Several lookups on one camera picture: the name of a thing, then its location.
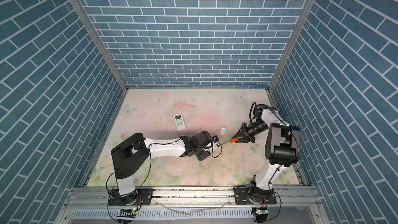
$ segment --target floral pattern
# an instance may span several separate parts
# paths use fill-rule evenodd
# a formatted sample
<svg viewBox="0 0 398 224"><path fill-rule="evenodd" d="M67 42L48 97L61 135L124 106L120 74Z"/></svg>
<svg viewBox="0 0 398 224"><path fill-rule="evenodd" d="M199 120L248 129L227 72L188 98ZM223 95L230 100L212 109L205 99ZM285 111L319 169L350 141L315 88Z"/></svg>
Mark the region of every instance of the floral pattern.
<svg viewBox="0 0 398 224"><path fill-rule="evenodd" d="M218 135L223 144L221 156L218 158L210 156L201 162L196 156L152 158L151 172L144 185L248 184L261 170L266 160L264 155L266 133L257 135L254 144L232 144L228 140L235 134L240 124L247 121L247 113L253 101L269 104L268 100L265 100L267 99L265 90L189 89L190 93L187 93L188 89L168 89L161 92L163 101L159 104L148 101L151 97L140 98L139 96L143 93L137 93L138 90L146 90L149 95L151 93L159 95L161 91L160 89L134 89L128 92L124 107L119 112L92 172L88 182L89 187L105 186L107 178L114 172L112 148L136 132L142 132L149 138L169 139L179 135L191 136L207 130L211 135ZM216 99L209 100L209 96L216 96ZM184 131L178 133L175 129L172 116L176 113L183 114L187 126L185 133ZM220 127L227 128L225 136L219 135ZM219 152L220 149L215 150L214 156ZM144 162L134 174L134 184L142 183L148 169L149 160ZM296 173L291 167L282 172L274 184L297 183ZM111 177L108 186L115 184L115 177Z"/></svg>

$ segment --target remote control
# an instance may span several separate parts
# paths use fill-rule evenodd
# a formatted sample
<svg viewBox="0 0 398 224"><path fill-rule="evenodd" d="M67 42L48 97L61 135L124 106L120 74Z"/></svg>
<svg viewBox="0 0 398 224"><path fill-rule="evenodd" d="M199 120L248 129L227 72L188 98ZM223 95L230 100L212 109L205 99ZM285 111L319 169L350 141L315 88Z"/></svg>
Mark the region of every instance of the remote control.
<svg viewBox="0 0 398 224"><path fill-rule="evenodd" d="M185 130L186 127L181 113L174 115L174 121L176 122L177 131Z"/></svg>

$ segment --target white remote control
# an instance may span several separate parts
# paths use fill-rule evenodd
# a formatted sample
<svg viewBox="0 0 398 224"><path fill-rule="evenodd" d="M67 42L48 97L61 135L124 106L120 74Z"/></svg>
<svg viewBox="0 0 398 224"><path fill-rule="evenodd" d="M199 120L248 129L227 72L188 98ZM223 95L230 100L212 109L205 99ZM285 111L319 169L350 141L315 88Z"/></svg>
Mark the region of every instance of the white remote control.
<svg viewBox="0 0 398 224"><path fill-rule="evenodd" d="M177 131L182 131L186 129L181 113L177 113L176 115L174 115L174 121L176 122Z"/></svg>

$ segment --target metal corner post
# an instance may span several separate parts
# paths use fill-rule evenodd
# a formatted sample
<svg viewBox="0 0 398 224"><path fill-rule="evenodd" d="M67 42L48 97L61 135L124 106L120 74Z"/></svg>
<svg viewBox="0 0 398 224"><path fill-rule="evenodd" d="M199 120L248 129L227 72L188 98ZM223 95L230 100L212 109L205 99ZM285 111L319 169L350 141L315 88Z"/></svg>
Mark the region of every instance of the metal corner post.
<svg viewBox="0 0 398 224"><path fill-rule="evenodd" d="M92 24L90 18L88 17L86 10L83 8L82 3L80 2L80 0L69 0L69 2L72 5L73 9L75 10L79 19L82 21L88 34L90 35L90 37L93 40L96 47L98 48L99 52L102 55L102 58L105 60L106 64L108 65L109 69L111 70L113 76L116 78L116 80L119 83L120 87L122 88L123 92L127 92L126 83L124 82L122 76L120 75L119 71L117 70L117 67L115 66L114 62L112 61L111 56L109 55L105 45L103 44L97 31L95 30L95 27Z"/></svg>
<svg viewBox="0 0 398 224"><path fill-rule="evenodd" d="M293 46L295 45L297 38L299 37L299 34L301 32L302 27L304 26L304 23L310 14L311 8L314 5L315 0L306 0L301 14L297 20L297 23L292 31L291 37L289 39L289 42L286 44L286 48L283 51L283 54L281 56L281 59L276 67L275 73L271 79L271 83L269 84L268 90L270 92L273 91L273 89L276 86L276 82L279 79L279 76L282 73L283 67L285 66L287 60L289 59L289 55L292 52Z"/></svg>

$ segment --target blue brick wall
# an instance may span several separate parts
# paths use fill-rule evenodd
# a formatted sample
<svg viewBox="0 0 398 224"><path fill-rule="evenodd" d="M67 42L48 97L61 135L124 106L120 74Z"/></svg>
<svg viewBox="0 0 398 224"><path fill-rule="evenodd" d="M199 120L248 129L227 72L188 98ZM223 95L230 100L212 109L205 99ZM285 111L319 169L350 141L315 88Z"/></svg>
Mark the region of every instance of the blue brick wall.
<svg viewBox="0 0 398 224"><path fill-rule="evenodd" d="M67 0L0 0L0 223L53 222L121 89Z"/></svg>
<svg viewBox="0 0 398 224"><path fill-rule="evenodd" d="M81 0L129 87L266 87L305 0Z"/></svg>
<svg viewBox="0 0 398 224"><path fill-rule="evenodd" d="M316 0L275 97L333 223L398 223L398 0Z"/></svg>

